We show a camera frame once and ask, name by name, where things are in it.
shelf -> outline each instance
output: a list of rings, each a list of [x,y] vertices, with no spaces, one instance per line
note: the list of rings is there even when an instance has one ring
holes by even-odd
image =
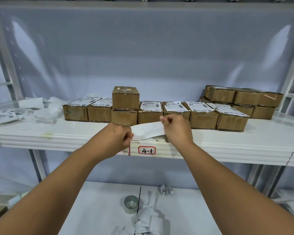
[[[126,196],[139,197],[140,186],[85,182],[59,235],[115,234],[116,226],[134,234],[133,214],[123,209]],[[154,186],[142,186],[139,207],[146,206],[149,192],[156,193],[156,210],[163,221],[164,235],[221,235],[199,190],[174,189],[160,195]]]
[[[14,122],[0,126],[0,146],[72,152],[105,126],[106,123],[63,118],[55,125]],[[276,112],[272,120],[249,119],[242,133],[198,129],[192,132],[194,142],[218,161],[294,166],[294,118],[285,114]],[[156,154],[139,154],[139,146],[153,146]],[[125,151],[119,154],[128,155]],[[164,136],[132,141],[130,155],[182,158]]]

white sticker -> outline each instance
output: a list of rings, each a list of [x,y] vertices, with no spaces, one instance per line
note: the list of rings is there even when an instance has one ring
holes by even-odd
[[[101,100],[98,100],[94,103],[91,103],[92,106],[101,106],[101,107],[111,107],[112,106],[112,98],[104,97]]]
[[[189,112],[181,102],[167,102],[165,104],[165,109],[167,111],[174,111],[174,112]]]
[[[100,100],[100,97],[83,97],[82,99],[68,103],[66,105],[68,105],[68,106],[88,106],[89,104],[94,103],[98,100]]]
[[[0,111],[0,124],[17,121],[22,118],[23,118],[23,116],[17,115],[12,110],[1,110]]]
[[[186,102],[186,104],[189,106],[189,108],[192,111],[196,111],[196,112],[211,112],[211,111],[214,111],[214,109],[210,108],[204,102]]]
[[[215,88],[215,89],[228,89],[227,87],[223,87],[223,86],[213,86],[213,88]]]
[[[222,104],[213,104],[213,103],[207,103],[212,108],[215,108],[217,111],[223,114],[227,115],[237,115],[237,116],[243,116],[243,117],[249,117],[248,115],[232,108],[229,105],[222,105]]]
[[[145,111],[162,112],[161,102],[142,102],[140,109]]]

clear tape roll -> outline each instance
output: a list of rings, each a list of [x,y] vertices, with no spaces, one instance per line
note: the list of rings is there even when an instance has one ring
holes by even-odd
[[[134,214],[137,212],[138,199],[136,196],[128,196],[124,200],[125,212],[128,214]]]

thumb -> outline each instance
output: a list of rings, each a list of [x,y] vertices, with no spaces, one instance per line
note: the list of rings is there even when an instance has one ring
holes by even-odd
[[[160,116],[160,121],[163,124],[164,127],[168,126],[170,124],[170,122],[168,121],[167,118],[165,118],[164,116]]]
[[[123,148],[126,149],[129,147],[131,143],[131,138],[130,137],[127,137],[126,139],[123,140]]]

